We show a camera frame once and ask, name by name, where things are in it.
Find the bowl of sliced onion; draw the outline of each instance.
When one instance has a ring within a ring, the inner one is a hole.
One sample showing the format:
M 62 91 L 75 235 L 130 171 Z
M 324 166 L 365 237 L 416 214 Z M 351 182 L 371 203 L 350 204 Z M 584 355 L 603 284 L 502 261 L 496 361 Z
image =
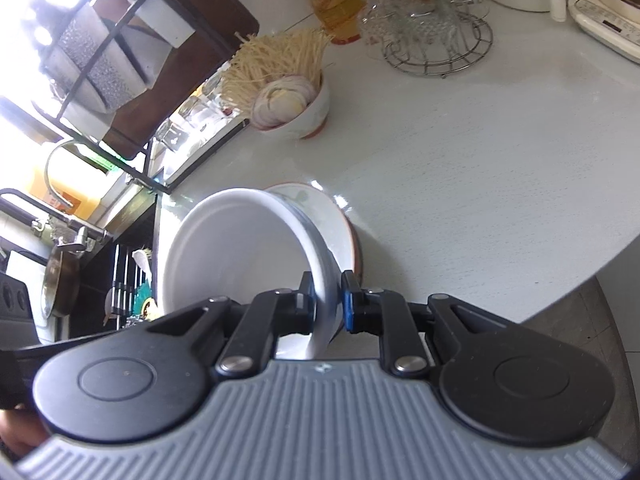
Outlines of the bowl of sliced onion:
M 266 126 L 264 122 L 260 122 L 259 112 L 254 105 L 251 125 L 266 136 L 275 139 L 309 139 L 316 136 L 326 124 L 326 118 L 329 114 L 329 85 L 324 76 L 321 78 L 319 91 L 317 93 L 314 91 L 313 95 L 312 100 L 308 104 L 305 103 L 304 108 L 298 115 L 279 126 Z

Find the stainless steel faucet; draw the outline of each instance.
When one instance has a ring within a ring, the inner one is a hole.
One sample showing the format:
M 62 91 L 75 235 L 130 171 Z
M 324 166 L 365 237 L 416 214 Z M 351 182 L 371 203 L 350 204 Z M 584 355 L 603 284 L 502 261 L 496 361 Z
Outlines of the stainless steel faucet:
M 85 220 L 82 220 L 77 216 L 68 215 L 66 213 L 63 213 L 62 211 L 58 211 L 42 200 L 38 200 L 36 197 L 21 192 L 18 189 L 14 189 L 11 187 L 0 189 L 0 197 L 6 194 L 17 196 L 21 200 L 24 200 L 25 202 L 28 202 L 31 205 L 37 207 L 42 212 L 45 212 L 50 216 L 63 221 L 69 228 L 76 231 L 76 239 L 72 243 L 60 243 L 58 245 L 63 251 L 85 251 L 87 240 L 89 238 L 92 238 L 96 242 L 105 242 L 111 239 L 111 234 L 107 230 L 100 229 L 93 224 L 89 224 L 89 222 L 86 222 Z
M 54 189 L 54 187 L 51 185 L 51 182 L 49 180 L 49 163 L 51 162 L 51 159 L 53 157 L 53 154 L 56 152 L 57 149 L 59 148 L 64 148 L 65 146 L 71 146 L 72 144 L 78 144 L 78 142 L 76 140 L 63 140 L 62 142 L 57 143 L 54 147 L 53 150 L 51 150 L 49 152 L 49 155 L 47 156 L 47 160 L 44 163 L 44 184 L 45 186 L 47 186 L 47 190 L 59 201 L 62 202 L 66 208 L 71 208 L 73 206 L 73 204 L 71 202 L 69 202 L 69 200 L 67 200 L 65 197 L 63 197 L 62 195 L 60 195 L 60 193 L 58 193 L 56 191 L 56 189 Z

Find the yellow bottle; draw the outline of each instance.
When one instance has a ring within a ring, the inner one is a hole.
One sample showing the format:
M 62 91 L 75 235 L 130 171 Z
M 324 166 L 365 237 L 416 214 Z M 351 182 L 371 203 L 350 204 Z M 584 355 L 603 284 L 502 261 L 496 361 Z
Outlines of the yellow bottle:
M 41 146 L 27 192 L 60 211 L 88 220 L 107 191 L 106 176 L 67 150 L 56 150 L 49 163 L 49 183 L 72 203 L 71 208 L 66 208 L 49 192 L 44 183 L 44 165 L 54 147 L 52 142 L 45 142 Z

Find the white countertop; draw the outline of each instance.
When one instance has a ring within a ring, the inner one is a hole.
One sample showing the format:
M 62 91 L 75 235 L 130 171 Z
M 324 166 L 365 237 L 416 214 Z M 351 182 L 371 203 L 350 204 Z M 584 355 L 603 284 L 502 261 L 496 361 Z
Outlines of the white countertop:
M 348 203 L 364 284 L 407 300 L 448 292 L 520 322 L 596 273 L 640 234 L 640 66 L 570 18 L 492 5 L 487 21 L 487 58 L 444 80 L 330 47 L 325 129 L 231 139 L 162 198 L 159 270 L 204 197 L 316 180 Z

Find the metal trivet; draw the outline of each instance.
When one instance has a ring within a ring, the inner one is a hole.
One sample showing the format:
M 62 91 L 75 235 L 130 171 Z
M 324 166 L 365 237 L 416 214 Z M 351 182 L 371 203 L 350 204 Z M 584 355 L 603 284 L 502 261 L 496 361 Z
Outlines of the metal trivet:
M 489 24 L 472 14 L 459 12 L 460 27 L 458 29 L 458 49 L 441 47 L 440 56 L 437 54 L 429 59 L 423 48 L 398 48 L 390 43 L 383 49 L 386 61 L 392 67 L 407 74 L 419 76 L 440 76 L 463 70 L 480 61 L 494 44 L 494 32 Z

